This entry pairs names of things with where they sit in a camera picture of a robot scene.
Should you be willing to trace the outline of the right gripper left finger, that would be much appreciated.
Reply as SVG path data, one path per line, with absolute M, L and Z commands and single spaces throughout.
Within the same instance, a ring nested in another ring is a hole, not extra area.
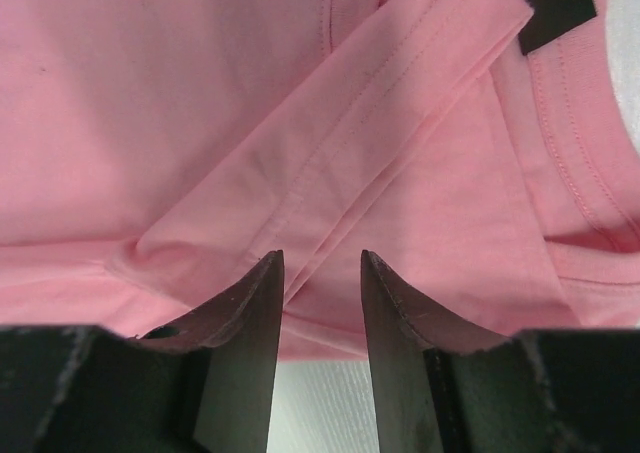
M 1 330 L 5 452 L 263 452 L 284 255 L 140 338 L 89 325 Z

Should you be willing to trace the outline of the pink t shirt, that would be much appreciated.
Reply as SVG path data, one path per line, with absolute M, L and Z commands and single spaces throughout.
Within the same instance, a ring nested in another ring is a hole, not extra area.
M 360 254 L 466 320 L 639 322 L 607 0 L 1 0 L 1 320 L 135 336 L 285 256 L 285 359 L 366 353 Z

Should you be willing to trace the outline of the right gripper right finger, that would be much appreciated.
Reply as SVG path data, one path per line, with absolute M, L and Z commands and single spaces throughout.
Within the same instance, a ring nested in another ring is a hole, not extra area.
M 383 452 L 635 452 L 639 333 L 506 337 L 432 300 L 376 253 L 361 301 Z

